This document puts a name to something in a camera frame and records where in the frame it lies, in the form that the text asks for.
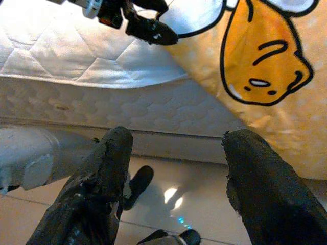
white plastic part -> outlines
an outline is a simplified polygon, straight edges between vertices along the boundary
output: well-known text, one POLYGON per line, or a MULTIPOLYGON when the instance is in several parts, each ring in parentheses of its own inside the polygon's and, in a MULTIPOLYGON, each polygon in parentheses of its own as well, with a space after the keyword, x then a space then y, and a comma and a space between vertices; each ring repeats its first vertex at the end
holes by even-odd
POLYGON ((83 9, 83 14, 85 17, 94 19, 101 8, 103 0, 88 0, 86 9, 83 9))
POLYGON ((131 180, 131 175, 130 175, 130 173, 128 173, 127 180, 125 182, 124 189, 123 189, 123 196, 125 198, 130 198, 132 195, 132 190, 131 190, 131 187, 129 186, 130 180, 131 180))
POLYGON ((95 142, 75 133, 43 128, 0 128, 0 188, 29 190, 68 177, 95 142))

cartoon face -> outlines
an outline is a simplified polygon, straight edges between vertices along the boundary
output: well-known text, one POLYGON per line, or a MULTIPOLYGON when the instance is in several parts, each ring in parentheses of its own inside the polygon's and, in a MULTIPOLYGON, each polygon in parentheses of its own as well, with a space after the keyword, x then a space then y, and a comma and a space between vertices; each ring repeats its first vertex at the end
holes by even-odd
POLYGON ((221 54, 224 87, 234 99, 270 106, 313 77, 292 23, 260 0, 240 0, 221 54))
POLYGON ((290 17, 311 12, 318 0, 173 0, 160 20, 180 38, 205 32, 232 11, 221 47, 220 72, 235 100, 271 106, 311 81, 290 17))

